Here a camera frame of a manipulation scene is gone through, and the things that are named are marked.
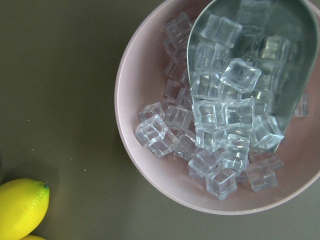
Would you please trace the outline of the metal ice scoop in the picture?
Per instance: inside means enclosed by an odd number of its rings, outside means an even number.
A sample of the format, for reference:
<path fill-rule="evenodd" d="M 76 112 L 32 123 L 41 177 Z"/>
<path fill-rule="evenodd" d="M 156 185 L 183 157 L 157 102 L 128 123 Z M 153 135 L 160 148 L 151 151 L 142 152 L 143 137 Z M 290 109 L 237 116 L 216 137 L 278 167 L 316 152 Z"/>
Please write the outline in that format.
<path fill-rule="evenodd" d="M 215 0 L 197 18 L 188 42 L 187 62 L 199 146 L 219 149 L 233 135 L 249 138 L 252 146 L 250 131 L 257 115 L 274 116 L 285 136 L 303 91 L 290 112 L 281 119 L 277 113 L 288 101 L 287 83 L 293 83 L 304 69 L 294 62 L 302 52 L 301 45 L 281 34 L 267 32 L 278 1 Z M 233 48 L 201 37 L 210 15 L 226 17 L 243 26 Z M 235 58 L 261 70 L 253 91 L 240 93 L 220 81 Z"/>

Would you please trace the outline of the clear ice cube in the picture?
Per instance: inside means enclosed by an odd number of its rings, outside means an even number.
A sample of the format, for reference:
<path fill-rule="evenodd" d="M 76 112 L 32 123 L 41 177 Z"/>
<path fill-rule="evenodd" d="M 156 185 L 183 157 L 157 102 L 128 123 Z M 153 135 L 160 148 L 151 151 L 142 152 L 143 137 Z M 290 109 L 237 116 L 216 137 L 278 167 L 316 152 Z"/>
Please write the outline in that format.
<path fill-rule="evenodd" d="M 246 175 L 254 192 L 278 186 L 275 170 L 263 162 L 251 163 L 247 166 Z"/>
<path fill-rule="evenodd" d="M 233 48 L 243 26 L 225 16 L 211 14 L 200 32 L 200 36 L 227 48 Z"/>
<path fill-rule="evenodd" d="M 218 200 L 224 200 L 237 189 L 236 172 L 230 168 L 218 168 L 205 176 L 206 190 Z"/>
<path fill-rule="evenodd" d="M 242 58 L 234 58 L 226 67 L 220 81 L 240 93 L 252 92 L 262 71 Z"/>
<path fill-rule="evenodd" d="M 278 145 L 284 137 L 273 115 L 257 115 L 254 118 L 253 128 L 249 133 L 253 147 L 269 150 Z"/>
<path fill-rule="evenodd" d="M 140 123 L 134 135 L 157 158 L 171 154 L 177 140 L 159 114 L 155 114 Z"/>

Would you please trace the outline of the yellow lemon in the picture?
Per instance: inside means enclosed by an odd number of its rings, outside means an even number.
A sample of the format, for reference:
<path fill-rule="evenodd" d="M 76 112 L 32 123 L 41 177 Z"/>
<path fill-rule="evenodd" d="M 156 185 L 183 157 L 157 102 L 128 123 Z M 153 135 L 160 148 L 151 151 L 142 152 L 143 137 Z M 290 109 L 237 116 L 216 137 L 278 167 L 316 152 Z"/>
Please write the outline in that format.
<path fill-rule="evenodd" d="M 45 238 L 37 235 L 28 234 L 20 240 L 46 240 Z"/>
<path fill-rule="evenodd" d="M 30 234 L 48 210 L 50 189 L 45 183 L 19 178 L 0 186 L 0 238 L 20 240 Z"/>

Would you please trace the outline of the pink bowl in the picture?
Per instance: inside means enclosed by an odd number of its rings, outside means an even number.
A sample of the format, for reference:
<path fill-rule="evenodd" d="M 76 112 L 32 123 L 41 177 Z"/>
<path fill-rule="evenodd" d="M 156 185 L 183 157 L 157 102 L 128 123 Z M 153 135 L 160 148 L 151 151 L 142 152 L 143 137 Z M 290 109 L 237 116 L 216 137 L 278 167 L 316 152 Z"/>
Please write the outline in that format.
<path fill-rule="evenodd" d="M 206 0 L 166 0 L 138 27 L 122 56 L 115 84 L 115 115 L 123 145 L 141 174 L 156 189 L 188 208 L 217 215 L 245 215 L 265 211 L 294 198 L 320 177 L 320 11 L 308 0 L 277 1 L 267 27 L 296 41 L 302 52 L 294 63 L 303 71 L 287 83 L 288 100 L 277 112 L 289 113 L 300 92 L 309 94 L 308 117 L 291 120 L 285 141 L 277 150 L 284 167 L 277 171 L 278 186 L 253 192 L 241 184 L 225 200 L 206 191 L 205 184 L 188 176 L 185 160 L 168 155 L 156 158 L 136 139 L 137 117 L 145 105 L 161 101 L 165 87 L 163 70 L 169 56 L 162 45 L 163 25 L 185 12 L 196 18 Z"/>

